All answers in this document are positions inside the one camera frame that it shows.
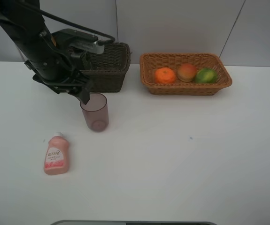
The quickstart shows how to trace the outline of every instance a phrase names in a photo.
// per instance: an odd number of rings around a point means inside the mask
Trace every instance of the bottle label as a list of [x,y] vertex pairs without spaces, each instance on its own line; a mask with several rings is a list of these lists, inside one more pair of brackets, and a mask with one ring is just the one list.
[[58,167],[64,165],[64,155],[57,148],[50,148],[47,152],[45,168]]

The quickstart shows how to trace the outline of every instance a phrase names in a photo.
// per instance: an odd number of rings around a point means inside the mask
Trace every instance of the light brown wicker basket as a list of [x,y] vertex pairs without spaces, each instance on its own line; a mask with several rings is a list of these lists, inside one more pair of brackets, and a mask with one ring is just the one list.
[[[156,69],[168,67],[175,72],[183,63],[191,63],[197,70],[210,68],[217,72],[216,83],[182,82],[161,84],[154,82]],[[214,95],[232,85],[232,79],[221,60],[210,53],[146,53],[140,57],[141,81],[149,92],[156,95]]]

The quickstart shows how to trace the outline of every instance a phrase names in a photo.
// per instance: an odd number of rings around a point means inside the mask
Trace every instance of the orange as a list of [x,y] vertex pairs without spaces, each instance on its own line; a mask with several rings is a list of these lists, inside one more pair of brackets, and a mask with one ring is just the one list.
[[174,83],[177,79],[175,72],[169,68],[157,69],[154,73],[154,80],[156,83]]

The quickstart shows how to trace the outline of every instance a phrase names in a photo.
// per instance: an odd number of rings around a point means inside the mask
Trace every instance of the black cable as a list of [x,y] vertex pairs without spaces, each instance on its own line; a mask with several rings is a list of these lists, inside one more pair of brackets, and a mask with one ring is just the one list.
[[108,35],[108,34],[105,34],[105,33],[102,33],[102,32],[99,32],[97,30],[93,30],[93,29],[90,29],[90,28],[87,28],[87,27],[83,27],[81,25],[78,25],[76,23],[70,22],[68,20],[64,20],[64,19],[62,19],[60,17],[57,17],[55,15],[52,15],[52,14],[50,14],[48,12],[45,12],[45,11],[43,11],[43,10],[41,10],[41,9],[39,9],[39,8],[37,8],[37,7],[29,4],[27,2],[20,2],[20,1],[18,1],[17,3],[20,6],[24,7],[24,8],[27,8],[27,9],[35,12],[35,13],[39,13],[41,15],[44,15],[44,16],[46,16],[46,17],[48,17],[50,19],[56,20],[56,21],[58,21],[60,23],[63,23],[63,24],[66,24],[68,26],[75,27],[75,28],[78,28],[80,30],[84,30],[84,31],[87,31],[87,32],[90,32],[90,33],[93,33],[93,34],[97,34],[97,35],[100,35],[100,36],[103,36],[105,38],[109,38],[110,39],[110,40],[105,40],[105,41],[99,40],[98,41],[98,44],[99,45],[105,45],[105,44],[110,44],[110,43],[115,42],[115,38],[113,36]]

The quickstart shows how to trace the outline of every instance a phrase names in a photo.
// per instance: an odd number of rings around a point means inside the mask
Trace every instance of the bottle cap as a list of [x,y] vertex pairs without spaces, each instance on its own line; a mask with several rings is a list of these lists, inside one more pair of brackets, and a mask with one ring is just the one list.
[[56,132],[52,137],[63,137],[61,132]]

